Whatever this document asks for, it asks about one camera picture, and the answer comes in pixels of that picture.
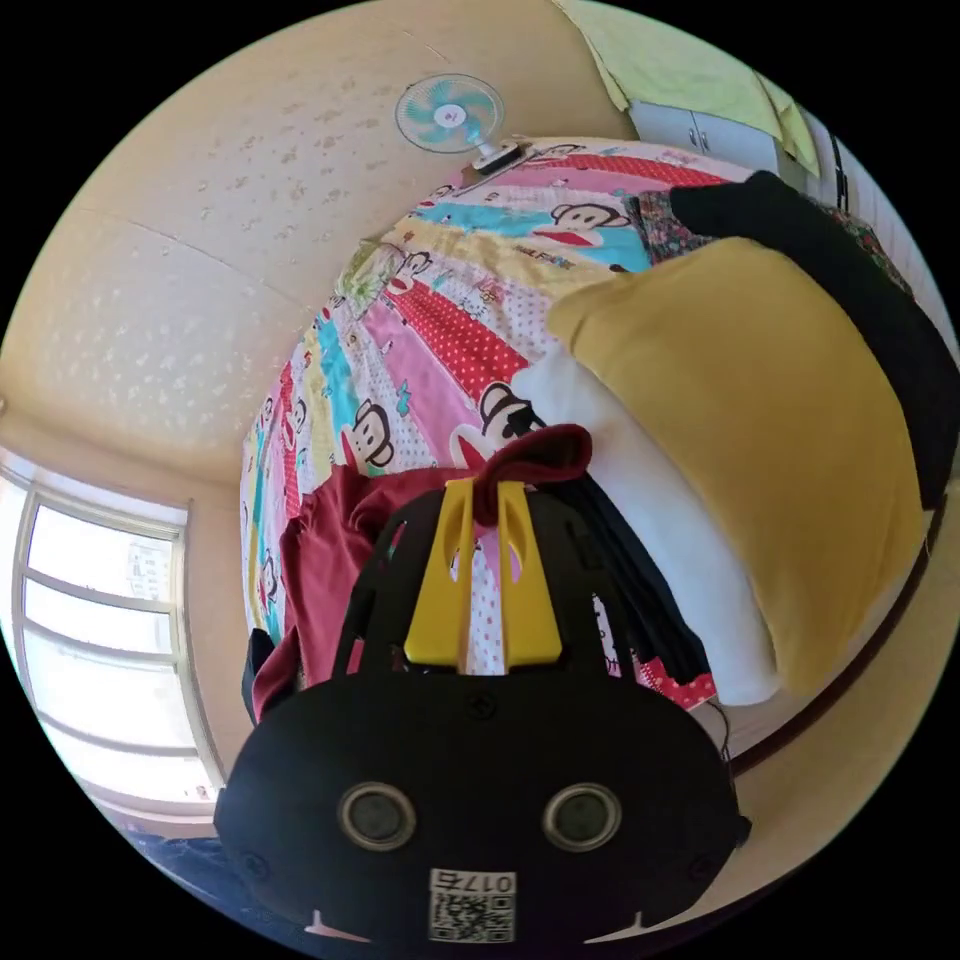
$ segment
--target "label sticker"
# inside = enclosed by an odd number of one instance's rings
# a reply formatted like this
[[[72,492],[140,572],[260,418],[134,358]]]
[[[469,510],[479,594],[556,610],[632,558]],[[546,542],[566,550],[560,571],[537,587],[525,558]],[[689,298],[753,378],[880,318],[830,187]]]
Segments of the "label sticker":
[[[443,943],[512,943],[515,873],[430,871],[430,939]]]

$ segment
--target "red clothing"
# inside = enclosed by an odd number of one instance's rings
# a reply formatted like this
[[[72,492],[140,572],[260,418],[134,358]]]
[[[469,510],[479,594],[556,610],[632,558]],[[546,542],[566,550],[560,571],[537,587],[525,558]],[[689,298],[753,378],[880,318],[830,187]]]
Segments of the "red clothing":
[[[329,680],[354,583],[390,517],[404,504],[448,480],[475,476],[474,518],[497,523],[497,484],[561,483],[582,476],[590,462],[590,434],[578,426],[546,427],[513,440],[480,469],[428,467],[365,477],[336,466],[325,483],[303,498],[280,537],[287,622],[283,640],[253,681],[259,723],[265,704],[287,688],[302,665],[305,686]]]

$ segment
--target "monkey print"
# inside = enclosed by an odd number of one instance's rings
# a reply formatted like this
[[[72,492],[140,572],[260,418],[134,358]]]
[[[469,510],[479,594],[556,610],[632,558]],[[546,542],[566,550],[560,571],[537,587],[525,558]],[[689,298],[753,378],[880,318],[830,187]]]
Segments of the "monkey print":
[[[550,211],[553,225],[539,227],[535,236],[549,237],[572,247],[601,247],[601,227],[628,227],[630,221],[613,207],[600,203],[561,203]]]
[[[297,397],[293,405],[293,410],[284,417],[283,423],[283,445],[288,450],[293,450],[297,443],[297,437],[303,429],[303,424],[307,419],[307,405],[303,402],[303,397]]]
[[[409,293],[417,275],[423,273],[432,263],[433,259],[425,250],[408,254],[397,272],[387,281],[387,293],[394,296]]]
[[[547,147],[531,157],[524,166],[548,167],[555,160],[562,160],[564,157],[569,157],[571,153],[576,153],[582,149],[583,147],[579,143],[555,143],[552,147]]]
[[[383,470],[393,460],[390,422],[379,403],[364,400],[353,426],[344,427],[340,438],[347,464],[360,473],[369,475],[371,467]]]
[[[263,566],[260,568],[260,578],[257,583],[258,593],[260,595],[260,605],[264,613],[268,613],[267,606],[274,606],[277,602],[277,589],[280,586],[280,579],[274,569],[273,556],[267,550],[263,558]]]
[[[442,200],[448,193],[453,193],[455,189],[451,184],[445,183],[442,187],[437,187],[426,200],[421,200],[418,206],[435,207],[438,200]]]
[[[478,404],[481,428],[461,424],[450,435],[450,456],[462,469],[478,469],[514,437],[526,432],[519,431],[511,421],[515,414],[530,430],[539,430],[543,421],[533,412],[529,400],[521,400],[506,383],[496,381],[483,392]]]
[[[333,317],[333,311],[342,307],[346,303],[347,298],[341,297],[339,294],[334,294],[326,303],[326,306],[320,311],[320,317],[324,323],[329,323]]]

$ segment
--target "bed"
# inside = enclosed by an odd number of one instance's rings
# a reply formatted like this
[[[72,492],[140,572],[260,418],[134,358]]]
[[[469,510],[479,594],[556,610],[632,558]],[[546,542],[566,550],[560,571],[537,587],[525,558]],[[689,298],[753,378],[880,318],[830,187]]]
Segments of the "bed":
[[[250,629],[275,644],[285,632],[280,535],[332,464],[375,476],[482,462],[505,442],[507,413],[524,403],[509,386],[514,374],[554,342],[545,329],[550,305],[611,271],[649,265],[623,198],[752,172],[634,141],[532,147],[522,164],[479,186],[440,186],[363,241],[265,398],[243,450],[244,596]],[[495,534],[474,554],[472,599],[468,670],[500,673]],[[716,693],[710,675],[679,686],[657,660],[636,663],[635,673],[709,722],[710,711],[696,708]],[[803,706],[771,703],[740,708],[734,734],[744,736],[734,737],[734,753]]]

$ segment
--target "cable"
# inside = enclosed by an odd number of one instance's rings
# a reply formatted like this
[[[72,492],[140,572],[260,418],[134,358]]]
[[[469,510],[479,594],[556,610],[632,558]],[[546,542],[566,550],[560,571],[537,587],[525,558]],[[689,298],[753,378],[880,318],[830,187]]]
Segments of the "cable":
[[[723,720],[723,743],[720,745],[720,756],[723,757],[724,762],[727,765],[727,769],[730,769],[730,718],[726,715],[723,710],[723,707],[720,706],[716,700],[707,700],[706,703],[709,703],[717,713],[720,714],[721,719]]]

